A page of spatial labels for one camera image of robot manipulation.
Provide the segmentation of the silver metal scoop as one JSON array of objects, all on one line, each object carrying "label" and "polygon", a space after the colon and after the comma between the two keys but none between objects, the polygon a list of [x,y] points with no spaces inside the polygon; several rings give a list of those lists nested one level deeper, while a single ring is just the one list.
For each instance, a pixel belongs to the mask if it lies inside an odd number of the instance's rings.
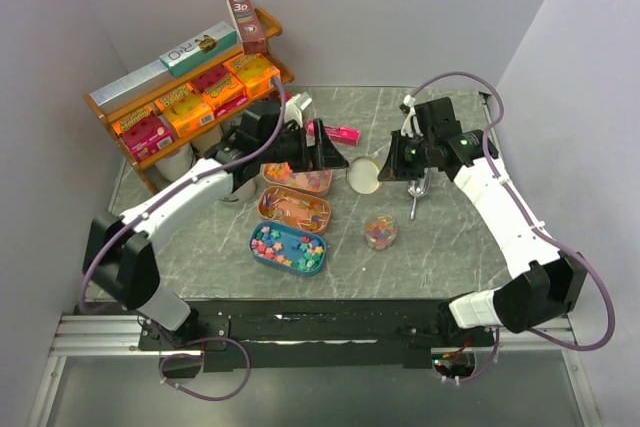
[{"label": "silver metal scoop", "polygon": [[416,211],[418,201],[424,197],[429,187],[429,176],[425,174],[423,177],[408,182],[408,194],[412,198],[412,205],[410,210],[410,219],[416,218]]}]

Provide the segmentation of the pink tin of lollipops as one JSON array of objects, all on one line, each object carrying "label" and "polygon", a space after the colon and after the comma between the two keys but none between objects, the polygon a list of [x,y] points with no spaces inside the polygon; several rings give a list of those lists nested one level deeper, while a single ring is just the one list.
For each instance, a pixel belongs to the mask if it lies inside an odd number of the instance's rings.
[{"label": "pink tin of lollipops", "polygon": [[332,212],[329,203],[322,198],[278,186],[263,191],[257,208],[266,220],[318,235],[327,230]]}]

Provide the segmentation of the gold jar lid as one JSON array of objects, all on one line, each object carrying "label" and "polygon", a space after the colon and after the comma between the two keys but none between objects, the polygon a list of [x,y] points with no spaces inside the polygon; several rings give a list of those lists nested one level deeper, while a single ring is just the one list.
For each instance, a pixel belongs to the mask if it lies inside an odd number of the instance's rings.
[{"label": "gold jar lid", "polygon": [[379,173],[380,168],[371,157],[361,156],[350,163],[346,172],[346,180],[356,193],[369,195],[380,187]]}]

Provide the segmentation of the blue tin of star candies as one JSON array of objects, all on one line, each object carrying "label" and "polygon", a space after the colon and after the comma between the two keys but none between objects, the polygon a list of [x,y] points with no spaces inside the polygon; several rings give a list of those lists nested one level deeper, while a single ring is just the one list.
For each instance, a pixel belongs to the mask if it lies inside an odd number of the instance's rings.
[{"label": "blue tin of star candies", "polygon": [[248,248],[257,262],[303,277],[318,274],[328,257],[321,236],[271,220],[254,228]]}]

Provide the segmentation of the clear plastic jar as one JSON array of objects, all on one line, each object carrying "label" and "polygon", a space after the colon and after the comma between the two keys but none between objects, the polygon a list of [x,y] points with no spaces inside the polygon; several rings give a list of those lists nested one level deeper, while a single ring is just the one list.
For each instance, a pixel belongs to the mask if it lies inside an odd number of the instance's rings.
[{"label": "clear plastic jar", "polygon": [[392,245],[397,236],[397,225],[389,214],[371,215],[364,224],[364,237],[367,245],[374,250],[385,250]]}]

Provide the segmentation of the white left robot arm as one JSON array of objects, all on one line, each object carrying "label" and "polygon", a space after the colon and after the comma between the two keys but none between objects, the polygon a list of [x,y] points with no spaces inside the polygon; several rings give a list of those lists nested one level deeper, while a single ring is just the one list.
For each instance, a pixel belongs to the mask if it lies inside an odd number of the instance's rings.
[{"label": "white left robot arm", "polygon": [[163,191],[118,216],[106,212],[96,217],[89,231],[82,285],[95,283],[127,310],[161,325],[162,336],[174,348],[190,347],[198,336],[195,314],[162,284],[157,251],[184,223],[230,197],[265,164],[285,163],[295,173],[349,165],[322,120],[314,120],[314,138],[309,140],[306,129],[287,120],[285,113],[283,104],[252,103],[238,125]]}]

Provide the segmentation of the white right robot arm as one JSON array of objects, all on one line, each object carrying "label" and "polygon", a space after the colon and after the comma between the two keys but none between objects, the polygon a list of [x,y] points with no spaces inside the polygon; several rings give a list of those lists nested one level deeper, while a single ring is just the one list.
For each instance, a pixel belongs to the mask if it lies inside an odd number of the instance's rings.
[{"label": "white right robot arm", "polygon": [[493,143],[479,130],[463,131],[450,98],[418,103],[406,96],[406,118],[391,133],[381,182],[413,181],[430,169],[448,179],[476,208],[496,241],[510,281],[492,290],[446,301],[437,333],[456,346],[472,328],[504,327],[520,333],[571,312],[586,278],[585,268],[568,253],[542,239],[536,220],[511,182]]}]

